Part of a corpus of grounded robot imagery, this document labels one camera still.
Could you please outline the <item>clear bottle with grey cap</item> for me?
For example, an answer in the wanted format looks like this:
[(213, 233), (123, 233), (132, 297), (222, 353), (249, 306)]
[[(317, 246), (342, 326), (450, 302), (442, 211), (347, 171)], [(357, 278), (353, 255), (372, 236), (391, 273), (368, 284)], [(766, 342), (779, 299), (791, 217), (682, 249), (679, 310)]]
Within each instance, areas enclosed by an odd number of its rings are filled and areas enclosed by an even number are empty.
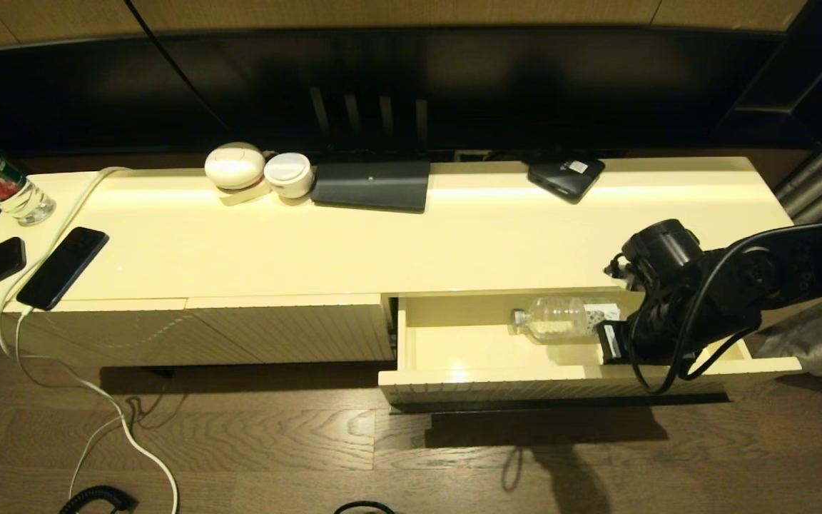
[(586, 341), (597, 326), (620, 318), (619, 304), (607, 297), (544, 296), (512, 309), (509, 328), (539, 344), (562, 344)]

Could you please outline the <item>cream drawer with black handle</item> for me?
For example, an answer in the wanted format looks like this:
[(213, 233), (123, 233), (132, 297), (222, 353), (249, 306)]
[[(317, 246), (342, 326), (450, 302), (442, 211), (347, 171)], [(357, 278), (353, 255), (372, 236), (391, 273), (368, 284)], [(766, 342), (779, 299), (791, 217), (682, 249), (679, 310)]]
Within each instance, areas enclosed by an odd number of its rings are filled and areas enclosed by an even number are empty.
[(630, 365), (606, 365), (597, 334), (539, 341), (512, 325), (532, 295), (402, 297), (397, 368), (378, 385), (392, 407), (642, 396)]

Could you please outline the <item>cream ribbed cabinet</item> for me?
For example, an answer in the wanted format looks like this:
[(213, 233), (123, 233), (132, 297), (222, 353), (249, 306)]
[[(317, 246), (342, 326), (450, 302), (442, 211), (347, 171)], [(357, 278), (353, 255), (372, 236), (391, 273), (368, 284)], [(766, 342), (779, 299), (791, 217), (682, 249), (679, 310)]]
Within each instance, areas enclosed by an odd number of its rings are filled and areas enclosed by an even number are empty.
[(201, 171), (117, 171), (73, 221), (110, 241), (19, 347), (91, 367), (391, 361), (402, 297), (585, 295), (631, 313), (639, 296), (603, 269), (668, 218), (704, 248), (791, 224), (741, 157), (610, 160), (577, 204), (522, 163), (438, 163), (420, 214), (275, 194), (228, 207)]

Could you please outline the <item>black box with white sticker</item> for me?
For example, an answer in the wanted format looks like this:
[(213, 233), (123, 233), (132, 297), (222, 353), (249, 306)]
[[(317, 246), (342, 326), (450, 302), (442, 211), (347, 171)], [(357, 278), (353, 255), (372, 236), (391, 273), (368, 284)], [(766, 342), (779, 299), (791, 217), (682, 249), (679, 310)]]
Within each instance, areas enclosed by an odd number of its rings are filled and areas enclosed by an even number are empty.
[(573, 204), (579, 203), (593, 188), (606, 164), (599, 159), (568, 156), (558, 161), (528, 165), (529, 182)]

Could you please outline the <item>dark grey flat router box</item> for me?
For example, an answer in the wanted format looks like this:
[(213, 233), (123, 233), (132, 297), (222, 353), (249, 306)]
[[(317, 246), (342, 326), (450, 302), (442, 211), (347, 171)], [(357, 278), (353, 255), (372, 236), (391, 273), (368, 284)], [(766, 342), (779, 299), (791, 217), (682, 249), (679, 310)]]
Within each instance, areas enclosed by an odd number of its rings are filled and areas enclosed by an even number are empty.
[(323, 163), (311, 201), (323, 207), (424, 213), (430, 162)]

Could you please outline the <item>black flat television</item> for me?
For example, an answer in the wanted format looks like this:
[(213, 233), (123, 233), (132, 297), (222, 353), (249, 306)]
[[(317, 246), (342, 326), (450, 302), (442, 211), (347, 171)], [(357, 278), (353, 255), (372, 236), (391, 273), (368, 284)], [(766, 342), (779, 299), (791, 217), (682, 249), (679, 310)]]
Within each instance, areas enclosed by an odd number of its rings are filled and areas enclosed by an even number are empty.
[(163, 34), (0, 50), (14, 158), (697, 143), (779, 36), (649, 27)]

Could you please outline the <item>white round jar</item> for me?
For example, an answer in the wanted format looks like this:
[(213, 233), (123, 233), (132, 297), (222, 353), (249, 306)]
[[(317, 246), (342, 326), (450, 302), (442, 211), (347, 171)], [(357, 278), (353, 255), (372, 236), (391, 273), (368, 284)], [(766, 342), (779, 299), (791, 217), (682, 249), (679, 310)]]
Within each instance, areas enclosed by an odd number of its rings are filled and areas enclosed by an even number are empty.
[(302, 153), (281, 153), (268, 159), (263, 169), (264, 179), (281, 198), (297, 199), (310, 194), (315, 183), (315, 171)]

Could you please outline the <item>white oval speaker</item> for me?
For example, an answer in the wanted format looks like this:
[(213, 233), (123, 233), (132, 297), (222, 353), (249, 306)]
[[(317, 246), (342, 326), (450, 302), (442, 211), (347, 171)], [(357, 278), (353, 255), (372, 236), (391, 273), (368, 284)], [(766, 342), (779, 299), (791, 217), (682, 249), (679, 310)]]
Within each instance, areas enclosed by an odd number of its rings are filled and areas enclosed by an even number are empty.
[(208, 180), (224, 190), (242, 190), (260, 183), (264, 167), (261, 150), (245, 142), (222, 144), (203, 163)]

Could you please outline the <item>black smartphone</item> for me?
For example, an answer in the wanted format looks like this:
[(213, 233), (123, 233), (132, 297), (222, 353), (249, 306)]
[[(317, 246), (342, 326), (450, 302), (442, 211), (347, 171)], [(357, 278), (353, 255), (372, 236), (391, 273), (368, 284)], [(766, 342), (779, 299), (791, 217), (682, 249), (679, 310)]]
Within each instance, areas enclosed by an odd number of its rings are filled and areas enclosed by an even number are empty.
[(17, 302), (51, 311), (110, 241), (103, 231), (75, 227), (17, 293)]

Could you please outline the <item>dark wooden wall frame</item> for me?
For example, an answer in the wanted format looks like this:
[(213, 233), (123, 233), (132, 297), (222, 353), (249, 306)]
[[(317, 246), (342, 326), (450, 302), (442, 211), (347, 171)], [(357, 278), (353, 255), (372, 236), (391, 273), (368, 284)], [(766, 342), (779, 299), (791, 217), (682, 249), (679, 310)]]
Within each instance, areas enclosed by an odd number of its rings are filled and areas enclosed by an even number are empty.
[(822, 0), (808, 0), (710, 140), (738, 148), (822, 148)]

